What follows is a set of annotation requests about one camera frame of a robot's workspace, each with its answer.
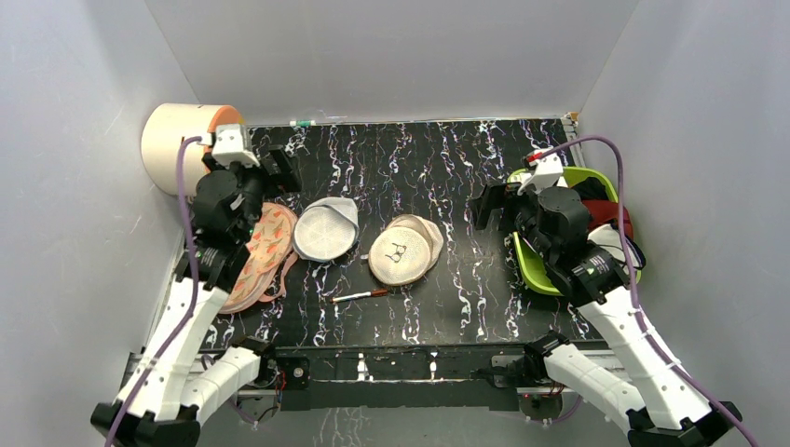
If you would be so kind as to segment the black bra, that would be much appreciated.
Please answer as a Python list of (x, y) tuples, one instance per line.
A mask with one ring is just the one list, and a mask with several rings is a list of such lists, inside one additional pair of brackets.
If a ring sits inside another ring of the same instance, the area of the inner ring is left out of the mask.
[(613, 224), (605, 224), (592, 230), (588, 240), (608, 251), (625, 272), (628, 272), (626, 258), (631, 260), (632, 266), (637, 271), (642, 270), (647, 264), (646, 256), (631, 239), (626, 237), (626, 244), (621, 243), (619, 230)]

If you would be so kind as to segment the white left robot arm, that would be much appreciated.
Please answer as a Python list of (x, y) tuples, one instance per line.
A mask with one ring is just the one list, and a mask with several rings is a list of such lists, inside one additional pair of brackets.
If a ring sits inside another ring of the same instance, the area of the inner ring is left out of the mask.
[(209, 417), (244, 386), (275, 386), (286, 377), (274, 346), (252, 336), (198, 376), (192, 368), (216, 316), (284, 296), (296, 260), (296, 217), (276, 199), (300, 191), (297, 158), (280, 145), (261, 153), (214, 145), (188, 192), (185, 157), (197, 145), (198, 138), (185, 140), (176, 156), (184, 251), (164, 311), (130, 379), (90, 417), (109, 446), (193, 446)]

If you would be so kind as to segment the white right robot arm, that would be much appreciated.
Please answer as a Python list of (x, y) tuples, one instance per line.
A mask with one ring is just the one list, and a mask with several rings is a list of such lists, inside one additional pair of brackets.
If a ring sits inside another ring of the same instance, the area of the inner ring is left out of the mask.
[(470, 209), (478, 229), (493, 210), (502, 210), (503, 224), (535, 250), (550, 282), (594, 326), (625, 371), (617, 376), (606, 370), (552, 331), (525, 345), (521, 359), (494, 366), (496, 382), (568, 386), (615, 422), (632, 446), (710, 446), (741, 421), (732, 403), (708, 398), (690, 383), (633, 305), (627, 242), (609, 224), (590, 228), (591, 215), (576, 191), (488, 185)]

